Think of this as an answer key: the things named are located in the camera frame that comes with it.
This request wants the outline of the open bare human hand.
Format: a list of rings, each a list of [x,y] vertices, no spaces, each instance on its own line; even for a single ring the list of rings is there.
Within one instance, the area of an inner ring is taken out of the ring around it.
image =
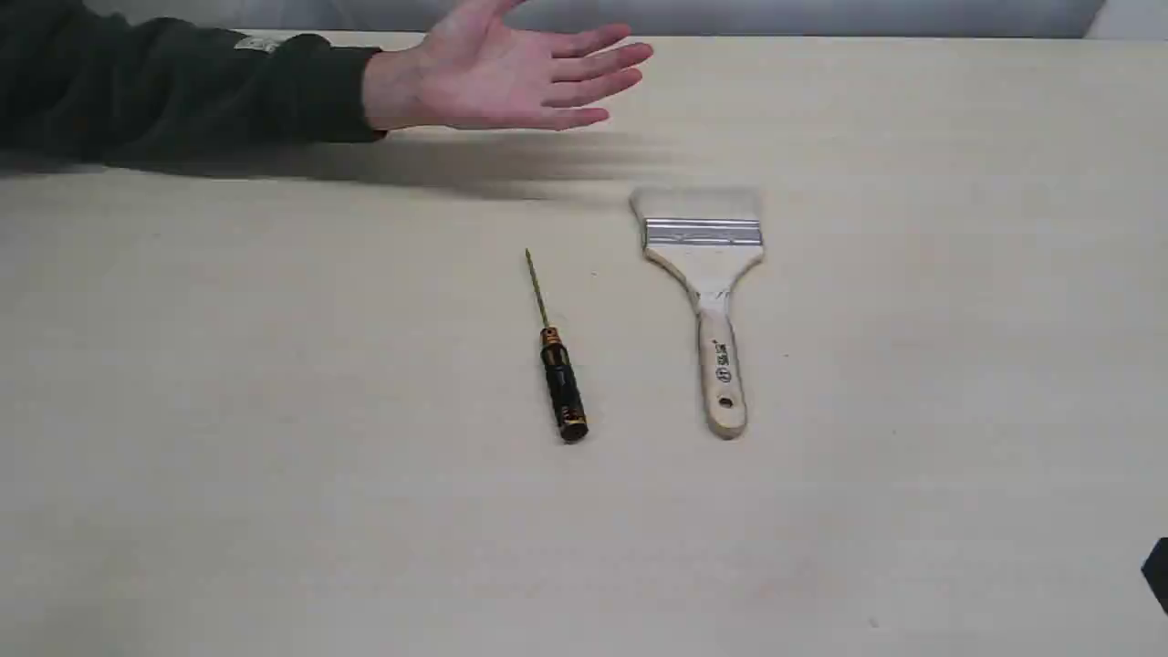
[[[420,43],[364,67],[374,130],[573,130],[609,119],[602,101],[637,87],[653,47],[626,25],[555,33],[513,28],[514,1],[463,1]]]

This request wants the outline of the dark green sleeved forearm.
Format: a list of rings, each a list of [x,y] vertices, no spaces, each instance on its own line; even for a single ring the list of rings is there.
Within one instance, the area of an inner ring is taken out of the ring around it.
[[[5,1],[4,150],[151,161],[246,146],[369,144],[371,48],[284,41],[180,18],[130,25],[79,1]]]

